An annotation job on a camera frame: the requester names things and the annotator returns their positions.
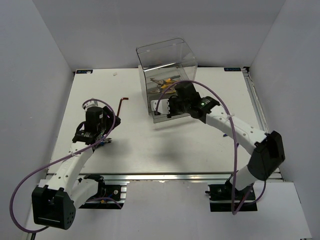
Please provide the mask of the yellow long-nose pliers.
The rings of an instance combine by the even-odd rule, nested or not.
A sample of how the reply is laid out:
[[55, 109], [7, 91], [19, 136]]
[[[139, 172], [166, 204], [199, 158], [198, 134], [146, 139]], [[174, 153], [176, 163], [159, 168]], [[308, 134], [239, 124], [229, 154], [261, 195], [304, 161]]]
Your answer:
[[147, 91], [147, 93], [148, 94], [161, 94], [164, 91], [166, 91], [165, 94], [175, 94], [176, 93], [176, 90], [173, 87], [166, 87], [166, 88], [153, 87], [153, 88], [149, 89]]

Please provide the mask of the orange black pliers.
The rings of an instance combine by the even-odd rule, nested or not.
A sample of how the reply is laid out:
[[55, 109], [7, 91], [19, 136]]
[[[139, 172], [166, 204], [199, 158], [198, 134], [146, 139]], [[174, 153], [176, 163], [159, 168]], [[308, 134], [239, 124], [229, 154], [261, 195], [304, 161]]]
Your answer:
[[176, 83], [176, 80], [172, 80], [172, 79], [167, 79], [167, 80], [162, 80], [157, 87], [159, 89], [165, 90], [167, 88], [169, 88], [172, 84]]

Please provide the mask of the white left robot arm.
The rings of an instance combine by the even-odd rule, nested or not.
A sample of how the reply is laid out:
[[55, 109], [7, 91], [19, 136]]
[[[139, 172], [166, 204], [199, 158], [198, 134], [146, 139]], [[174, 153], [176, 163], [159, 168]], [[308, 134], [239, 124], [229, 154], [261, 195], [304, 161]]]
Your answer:
[[71, 157], [63, 160], [51, 179], [31, 194], [33, 220], [37, 225], [67, 230], [76, 210], [89, 198], [99, 200], [105, 196], [102, 176], [87, 175], [80, 182], [77, 178], [100, 142], [105, 141], [107, 133], [121, 120], [107, 106], [93, 103], [84, 109], [85, 121], [75, 131], [69, 151]]

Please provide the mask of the clear plastic drawer organizer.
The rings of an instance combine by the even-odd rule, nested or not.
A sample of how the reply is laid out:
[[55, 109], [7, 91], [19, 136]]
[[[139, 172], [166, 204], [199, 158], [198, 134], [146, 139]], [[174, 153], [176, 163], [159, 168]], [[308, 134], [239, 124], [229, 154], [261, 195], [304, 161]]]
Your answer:
[[176, 95], [173, 87], [181, 80], [194, 80], [198, 62], [187, 42], [180, 37], [136, 48], [142, 98], [153, 123], [169, 120], [166, 114], [155, 113], [152, 106], [163, 91], [164, 99]]

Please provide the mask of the yellow needle-nose pliers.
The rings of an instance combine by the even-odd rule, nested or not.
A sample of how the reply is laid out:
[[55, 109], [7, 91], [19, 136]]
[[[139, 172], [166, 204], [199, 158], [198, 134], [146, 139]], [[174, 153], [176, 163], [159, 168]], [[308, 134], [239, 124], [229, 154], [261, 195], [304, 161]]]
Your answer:
[[179, 79], [180, 77], [181, 77], [180, 75], [174, 75], [170, 78], [164, 78], [164, 79], [150, 78], [150, 81], [153, 83], [156, 83], [158, 87], [162, 87], [162, 86], [167, 86], [175, 83], [177, 79]]

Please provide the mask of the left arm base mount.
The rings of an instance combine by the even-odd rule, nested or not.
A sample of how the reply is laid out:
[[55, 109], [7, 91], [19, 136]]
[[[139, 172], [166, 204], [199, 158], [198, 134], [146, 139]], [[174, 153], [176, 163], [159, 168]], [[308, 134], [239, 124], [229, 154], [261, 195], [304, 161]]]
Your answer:
[[79, 177], [77, 185], [85, 180], [94, 180], [98, 183], [97, 193], [89, 198], [89, 201], [82, 204], [80, 209], [119, 209], [118, 205], [110, 198], [115, 200], [121, 207], [124, 205], [126, 198], [127, 186], [120, 183], [109, 183], [99, 174], [87, 174]]

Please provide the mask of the brown hex key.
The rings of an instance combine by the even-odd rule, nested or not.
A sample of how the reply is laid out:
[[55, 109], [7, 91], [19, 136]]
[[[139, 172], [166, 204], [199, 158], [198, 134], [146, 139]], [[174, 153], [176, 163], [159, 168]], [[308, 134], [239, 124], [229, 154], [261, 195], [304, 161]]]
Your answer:
[[116, 116], [119, 118], [120, 117], [120, 112], [121, 112], [121, 107], [122, 107], [122, 103], [123, 101], [128, 101], [129, 98], [128, 97], [122, 97], [120, 100], [119, 100], [119, 104], [118, 104], [118, 108], [117, 108], [117, 113], [116, 113]]

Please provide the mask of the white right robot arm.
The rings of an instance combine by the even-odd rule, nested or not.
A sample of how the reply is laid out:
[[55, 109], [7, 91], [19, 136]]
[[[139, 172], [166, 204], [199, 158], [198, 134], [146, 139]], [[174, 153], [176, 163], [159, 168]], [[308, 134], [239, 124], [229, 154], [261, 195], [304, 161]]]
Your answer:
[[248, 164], [227, 181], [225, 192], [229, 198], [238, 199], [246, 187], [267, 180], [284, 162], [283, 140], [277, 131], [267, 133], [232, 116], [221, 101], [201, 97], [190, 81], [178, 83], [174, 89], [176, 94], [167, 101], [168, 115], [189, 114], [235, 140], [250, 155]]

